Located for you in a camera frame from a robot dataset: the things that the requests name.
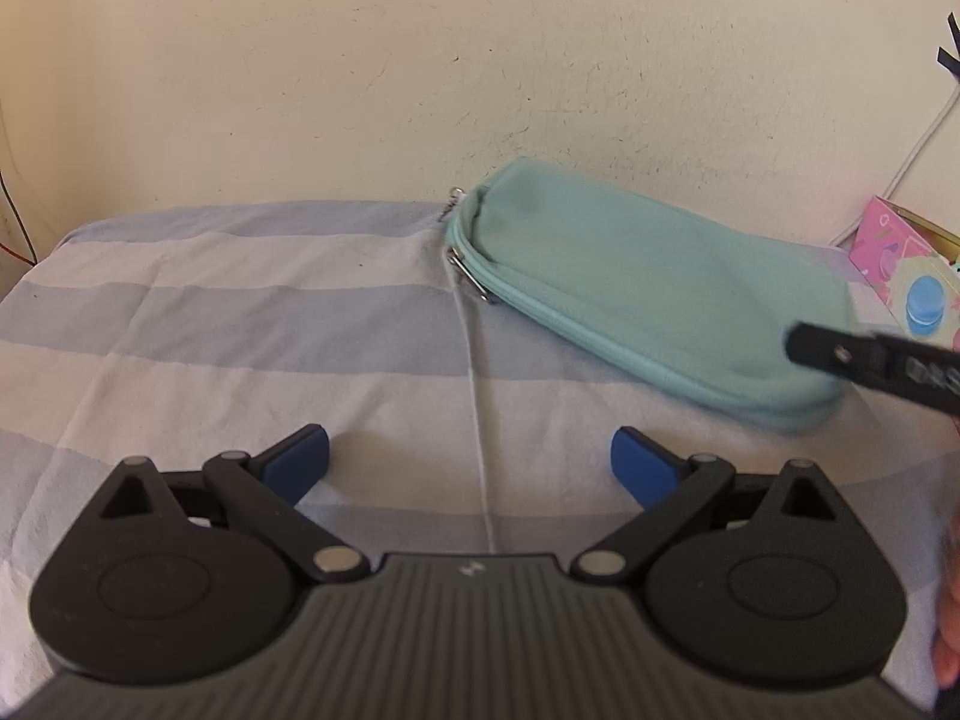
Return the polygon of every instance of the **logo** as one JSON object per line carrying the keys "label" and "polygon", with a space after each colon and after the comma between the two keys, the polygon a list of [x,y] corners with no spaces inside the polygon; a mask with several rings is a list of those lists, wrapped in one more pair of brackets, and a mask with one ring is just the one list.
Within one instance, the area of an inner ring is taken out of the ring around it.
{"label": "logo", "polygon": [[476,577],[480,574],[486,573],[487,567],[483,565],[482,562],[477,562],[476,560],[471,560],[467,565],[461,565],[458,569],[461,574],[465,577]]}

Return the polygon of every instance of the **white wall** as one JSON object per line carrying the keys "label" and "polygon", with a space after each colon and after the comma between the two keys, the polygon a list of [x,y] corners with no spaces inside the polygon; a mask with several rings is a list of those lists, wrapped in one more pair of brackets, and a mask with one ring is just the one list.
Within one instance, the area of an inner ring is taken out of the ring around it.
{"label": "white wall", "polygon": [[[952,90],[960,0],[0,0],[11,189],[92,218],[441,199],[534,154],[825,242]],[[898,201],[960,231],[960,112]],[[0,159],[7,156],[0,145]]]}

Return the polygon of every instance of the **zipper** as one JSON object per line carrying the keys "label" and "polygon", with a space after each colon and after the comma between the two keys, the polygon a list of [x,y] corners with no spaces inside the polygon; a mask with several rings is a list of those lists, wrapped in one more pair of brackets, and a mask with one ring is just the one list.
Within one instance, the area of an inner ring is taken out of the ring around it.
{"label": "zipper", "polygon": [[460,202],[466,196],[467,196],[467,193],[463,191],[460,187],[453,187],[450,190],[449,194],[446,196],[448,199],[446,200],[445,206],[443,206],[443,210],[440,211],[440,215],[437,217],[437,221],[443,221],[448,216],[450,211],[452,211],[454,208],[457,207],[457,203]]}
{"label": "zipper", "polygon": [[474,286],[474,289],[477,290],[478,295],[480,295],[480,299],[483,300],[484,303],[493,305],[494,303],[499,302],[496,298],[496,295],[494,295],[490,290],[484,287],[483,284],[473,278],[473,275],[467,270],[467,266],[464,265],[463,252],[459,250],[459,248],[448,247],[446,250],[446,261],[448,261],[450,265],[453,265],[462,276],[467,277],[467,281]]}

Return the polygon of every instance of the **metal pin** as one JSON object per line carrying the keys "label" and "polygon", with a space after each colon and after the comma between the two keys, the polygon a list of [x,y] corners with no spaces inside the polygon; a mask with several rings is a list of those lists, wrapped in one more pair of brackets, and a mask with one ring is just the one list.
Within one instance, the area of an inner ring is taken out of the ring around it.
{"label": "metal pin", "polygon": [[462,275],[467,277],[467,281],[474,285],[474,288],[476,288],[477,292],[480,293],[480,299],[483,300],[484,303],[493,303],[493,294],[486,287],[484,287],[483,284],[470,275],[470,271],[468,271],[467,266],[464,265],[463,256],[464,255],[460,253],[460,250],[455,247],[450,247],[446,251],[446,261],[458,269]]}
{"label": "metal pin", "polygon": [[347,546],[324,547],[313,556],[313,565],[326,574],[352,571],[363,562],[363,556]]}
{"label": "metal pin", "polygon": [[627,567],[627,559],[621,553],[608,549],[594,549],[584,552],[577,559],[577,565],[584,573],[594,577],[611,577]]}

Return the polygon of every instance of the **black cable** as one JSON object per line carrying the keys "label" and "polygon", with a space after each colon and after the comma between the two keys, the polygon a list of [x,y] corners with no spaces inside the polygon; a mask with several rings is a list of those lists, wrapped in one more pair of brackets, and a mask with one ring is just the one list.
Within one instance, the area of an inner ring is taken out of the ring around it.
{"label": "black cable", "polygon": [[34,243],[30,240],[30,236],[27,234],[27,228],[23,226],[23,220],[20,218],[20,213],[16,210],[16,205],[13,205],[13,198],[10,196],[10,191],[7,189],[7,185],[3,180],[3,170],[0,170],[0,188],[3,189],[3,194],[7,198],[7,202],[10,204],[10,210],[13,211],[13,215],[16,217],[16,223],[20,225],[20,232],[23,233],[23,240],[27,242],[27,248],[30,250],[30,256],[32,257],[32,265],[36,265],[37,252],[34,250]]}

